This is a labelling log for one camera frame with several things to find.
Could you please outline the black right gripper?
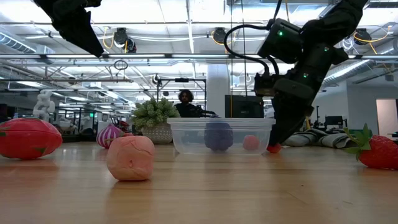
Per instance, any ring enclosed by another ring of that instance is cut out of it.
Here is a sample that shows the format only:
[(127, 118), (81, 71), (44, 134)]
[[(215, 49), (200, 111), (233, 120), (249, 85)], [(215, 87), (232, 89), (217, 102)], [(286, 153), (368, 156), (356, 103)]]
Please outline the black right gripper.
[(267, 73), (255, 77), (257, 96), (274, 96), (272, 105), (276, 123), (272, 125), (270, 146), (282, 144), (303, 125), (313, 112), (312, 101), (332, 65), (348, 60), (342, 48), (324, 43), (303, 51), (295, 67), (285, 75)]

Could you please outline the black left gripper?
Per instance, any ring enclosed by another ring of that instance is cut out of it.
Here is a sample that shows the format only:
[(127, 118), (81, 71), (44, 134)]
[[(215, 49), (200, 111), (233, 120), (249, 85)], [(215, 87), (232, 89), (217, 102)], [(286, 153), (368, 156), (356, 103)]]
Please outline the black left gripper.
[(87, 7), (99, 7), (102, 0), (32, 0), (48, 16), (63, 39), (101, 57), (104, 50), (91, 26), (91, 12)]

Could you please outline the pink toy peach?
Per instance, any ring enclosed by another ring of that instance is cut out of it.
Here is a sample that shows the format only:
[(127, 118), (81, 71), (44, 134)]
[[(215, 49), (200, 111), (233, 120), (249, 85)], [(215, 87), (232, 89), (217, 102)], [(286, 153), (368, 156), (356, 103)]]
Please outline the pink toy peach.
[(243, 139), (243, 148), (248, 151), (258, 150), (260, 141), (255, 135), (246, 135)]
[(126, 136), (115, 139), (106, 157), (111, 175), (121, 181), (150, 179), (154, 170), (155, 146), (145, 136)]

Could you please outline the purple toy grape bunch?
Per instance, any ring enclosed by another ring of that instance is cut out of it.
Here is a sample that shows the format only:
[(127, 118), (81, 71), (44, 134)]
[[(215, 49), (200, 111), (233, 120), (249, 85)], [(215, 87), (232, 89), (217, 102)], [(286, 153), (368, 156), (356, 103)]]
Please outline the purple toy grape bunch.
[(233, 129), (228, 123), (207, 123), (204, 140), (213, 152), (225, 152), (233, 145)]

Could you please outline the purple striped toy onion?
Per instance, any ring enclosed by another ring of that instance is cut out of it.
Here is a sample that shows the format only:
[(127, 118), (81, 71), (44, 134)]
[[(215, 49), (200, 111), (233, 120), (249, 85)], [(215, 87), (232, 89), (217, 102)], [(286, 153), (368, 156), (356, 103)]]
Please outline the purple striped toy onion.
[(121, 129), (109, 124), (97, 134), (96, 142), (99, 146), (108, 149), (114, 139), (122, 136), (124, 136), (124, 132)]

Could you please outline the red toy dragon fruit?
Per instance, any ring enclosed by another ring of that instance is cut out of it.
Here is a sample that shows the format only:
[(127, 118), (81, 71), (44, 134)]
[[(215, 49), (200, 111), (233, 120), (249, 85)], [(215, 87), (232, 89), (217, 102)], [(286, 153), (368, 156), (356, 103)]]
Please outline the red toy dragon fruit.
[(16, 118), (0, 123), (0, 156), (37, 159), (53, 153), (63, 139), (57, 128), (39, 118)]

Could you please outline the clear plastic tupperware container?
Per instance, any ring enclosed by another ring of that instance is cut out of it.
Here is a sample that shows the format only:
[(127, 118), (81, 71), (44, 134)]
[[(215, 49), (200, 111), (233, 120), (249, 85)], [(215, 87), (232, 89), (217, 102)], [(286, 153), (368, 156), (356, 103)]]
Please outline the clear plastic tupperware container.
[[(269, 143), (274, 119), (269, 118), (169, 118), (175, 149), (181, 154), (261, 155)], [(228, 123), (233, 129), (233, 145), (225, 152), (213, 152), (205, 146), (207, 123)], [(255, 135), (260, 141), (258, 150), (243, 148), (246, 135)]]

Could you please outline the black computer tower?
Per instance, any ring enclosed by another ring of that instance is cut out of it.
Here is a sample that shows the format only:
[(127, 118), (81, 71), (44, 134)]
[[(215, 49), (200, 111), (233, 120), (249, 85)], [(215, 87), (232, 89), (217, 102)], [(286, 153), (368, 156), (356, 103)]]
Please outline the black computer tower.
[(264, 102), (257, 96), (225, 96), (226, 118), (264, 118)]

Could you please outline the black background monitor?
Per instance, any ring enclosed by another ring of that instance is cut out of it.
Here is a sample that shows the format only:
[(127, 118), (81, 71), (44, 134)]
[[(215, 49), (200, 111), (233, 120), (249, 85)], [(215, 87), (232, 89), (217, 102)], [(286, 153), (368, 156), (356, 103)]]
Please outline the black background monitor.
[(343, 125), (343, 117), (342, 116), (326, 116), (324, 125), (325, 126), (342, 126)]

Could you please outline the grey cloth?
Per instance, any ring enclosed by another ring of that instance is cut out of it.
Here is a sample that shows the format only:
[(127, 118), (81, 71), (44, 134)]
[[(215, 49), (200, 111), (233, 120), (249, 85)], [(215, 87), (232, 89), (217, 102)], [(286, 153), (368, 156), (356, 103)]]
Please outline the grey cloth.
[(296, 132), (285, 140), (282, 145), (290, 147), (320, 146), (333, 149), (357, 146), (346, 133), (327, 134), (317, 129)]

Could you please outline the person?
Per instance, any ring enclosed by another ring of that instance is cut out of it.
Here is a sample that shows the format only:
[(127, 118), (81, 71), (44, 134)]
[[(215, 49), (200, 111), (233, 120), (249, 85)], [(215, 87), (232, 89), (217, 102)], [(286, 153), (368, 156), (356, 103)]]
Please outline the person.
[(175, 105), (181, 118), (201, 118), (201, 117), (212, 117), (216, 116), (213, 111), (203, 110), (199, 106), (192, 104), (194, 99), (193, 94), (190, 90), (182, 90), (178, 94), (180, 103)]

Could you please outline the artificial green potted plant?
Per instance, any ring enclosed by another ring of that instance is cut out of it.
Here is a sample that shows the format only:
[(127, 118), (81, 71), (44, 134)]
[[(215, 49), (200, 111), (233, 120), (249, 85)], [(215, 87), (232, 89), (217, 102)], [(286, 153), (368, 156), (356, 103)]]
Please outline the artificial green potted plant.
[(135, 128), (154, 144), (170, 144), (172, 131), (167, 119), (179, 117), (179, 112), (169, 100), (165, 98), (160, 101), (151, 99), (143, 103), (136, 103), (132, 122)]

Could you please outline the black aluminium table frame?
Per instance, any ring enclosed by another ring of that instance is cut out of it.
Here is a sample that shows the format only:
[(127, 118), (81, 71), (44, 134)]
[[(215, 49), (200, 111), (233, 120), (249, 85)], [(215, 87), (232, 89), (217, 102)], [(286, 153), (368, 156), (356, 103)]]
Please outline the black aluminium table frame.
[(67, 134), (67, 135), (62, 135), (63, 143), (68, 143), (68, 142), (96, 142), (96, 136), (95, 135), (83, 135), (83, 134)]

